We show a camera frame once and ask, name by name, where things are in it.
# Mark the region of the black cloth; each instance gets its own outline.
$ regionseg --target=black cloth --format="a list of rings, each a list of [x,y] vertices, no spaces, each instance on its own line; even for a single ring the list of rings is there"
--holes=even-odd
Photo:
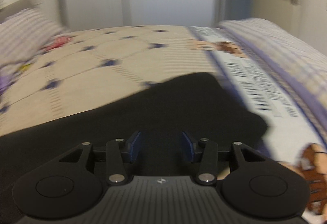
[[[186,130],[220,146],[241,141],[255,147],[266,132],[264,120],[247,111],[207,73],[177,77],[117,102],[0,137],[0,222],[20,218],[11,197],[15,181],[82,142],[104,146],[145,132],[136,175],[189,175],[179,137]]]

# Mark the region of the silver rivet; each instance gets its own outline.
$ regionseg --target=silver rivet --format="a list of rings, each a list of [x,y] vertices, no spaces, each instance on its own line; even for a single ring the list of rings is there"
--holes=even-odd
[[[202,173],[199,175],[199,180],[203,182],[212,182],[215,179],[211,173]]]
[[[113,174],[109,176],[109,181],[113,182],[113,183],[120,183],[123,180],[125,180],[124,175],[121,174]]]

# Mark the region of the black circular cap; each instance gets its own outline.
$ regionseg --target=black circular cap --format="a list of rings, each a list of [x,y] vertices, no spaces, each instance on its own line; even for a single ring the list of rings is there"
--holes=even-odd
[[[40,180],[36,185],[37,192],[45,197],[62,197],[71,192],[74,182],[64,176],[50,176]]]
[[[254,177],[250,181],[250,188],[258,195],[277,197],[286,192],[287,183],[277,176],[262,175]]]

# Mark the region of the striped pattern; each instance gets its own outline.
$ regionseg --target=striped pattern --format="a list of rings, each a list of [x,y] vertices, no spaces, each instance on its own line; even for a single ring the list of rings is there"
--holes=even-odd
[[[0,24],[0,76],[11,78],[63,27],[46,19],[37,9],[25,9]]]
[[[259,18],[223,21],[227,29],[239,40],[247,43],[292,88],[327,128],[327,57],[290,35],[276,24]]]

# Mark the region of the bed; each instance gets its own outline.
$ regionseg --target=bed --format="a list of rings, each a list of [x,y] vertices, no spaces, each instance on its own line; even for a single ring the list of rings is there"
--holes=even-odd
[[[36,10],[24,8],[13,17],[27,11]],[[0,142],[178,76],[210,73],[268,124],[257,149],[311,181],[304,218],[326,220],[327,58],[319,52],[261,19],[224,21],[219,28],[47,29],[27,54],[19,49],[16,60],[0,60]]]

